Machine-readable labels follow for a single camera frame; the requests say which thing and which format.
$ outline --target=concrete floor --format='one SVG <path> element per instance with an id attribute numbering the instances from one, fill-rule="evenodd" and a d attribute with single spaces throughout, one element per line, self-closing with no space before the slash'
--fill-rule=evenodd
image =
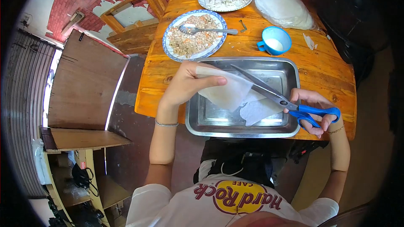
<path id="1" fill-rule="evenodd" d="M 133 144 L 108 148 L 107 173 L 129 192 L 143 185 L 149 166 L 149 146 L 154 129 L 154 118 L 134 112 L 136 92 L 145 57 L 131 58 L 119 87 L 108 130 L 124 136 Z M 199 160 L 206 138 L 191 134 L 180 124 L 177 129 L 175 161 L 173 167 L 172 191 L 176 193 L 193 185 L 193 175 L 199 167 Z M 299 164 L 288 161 L 280 175 L 278 192 L 292 201 L 306 168 L 308 155 Z M 124 201 L 129 206 L 130 198 Z"/>
<path id="2" fill-rule="evenodd" d="M 376 54 L 370 76 L 357 90 L 357 124 L 351 145 L 351 163 L 340 201 L 340 212 L 375 198 L 390 163 L 393 134 L 389 131 L 387 86 L 393 69 L 390 48 Z M 292 201 L 303 209 L 314 201 L 330 173 L 330 148 L 315 150 Z"/>

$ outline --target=hard rock cafe logo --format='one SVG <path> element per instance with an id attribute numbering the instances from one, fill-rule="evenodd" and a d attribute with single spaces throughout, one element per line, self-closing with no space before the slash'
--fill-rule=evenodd
<path id="1" fill-rule="evenodd" d="M 267 192 L 259 184 L 242 181 L 219 181 L 215 186 L 197 184 L 195 199 L 202 196 L 212 197 L 216 208 L 227 214 L 242 214 L 259 211 L 265 205 L 280 210 L 282 197 Z"/>

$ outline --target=white liquid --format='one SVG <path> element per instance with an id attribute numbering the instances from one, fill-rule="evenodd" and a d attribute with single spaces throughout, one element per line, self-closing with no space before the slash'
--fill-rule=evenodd
<path id="1" fill-rule="evenodd" d="M 283 51 L 283 46 L 277 39 L 269 38 L 269 39 L 265 40 L 264 42 L 268 45 L 268 47 L 270 47 L 276 51 Z"/>

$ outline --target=corrugated metal shutter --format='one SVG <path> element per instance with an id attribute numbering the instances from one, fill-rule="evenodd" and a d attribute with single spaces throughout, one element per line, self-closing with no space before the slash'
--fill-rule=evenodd
<path id="1" fill-rule="evenodd" d="M 31 141 L 39 137 L 44 90 L 56 47 L 19 30 L 8 54 L 5 100 L 1 100 L 5 134 L 17 177 L 25 193 L 44 196 L 37 178 Z"/>

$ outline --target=metal spoon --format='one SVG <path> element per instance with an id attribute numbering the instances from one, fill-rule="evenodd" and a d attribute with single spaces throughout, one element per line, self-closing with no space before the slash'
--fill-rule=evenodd
<path id="1" fill-rule="evenodd" d="M 195 34 L 197 32 L 219 32 L 219 33 L 230 33 L 237 34 L 238 30 L 236 29 L 202 29 L 196 28 L 194 24 L 184 24 L 180 25 L 178 29 L 186 34 Z"/>

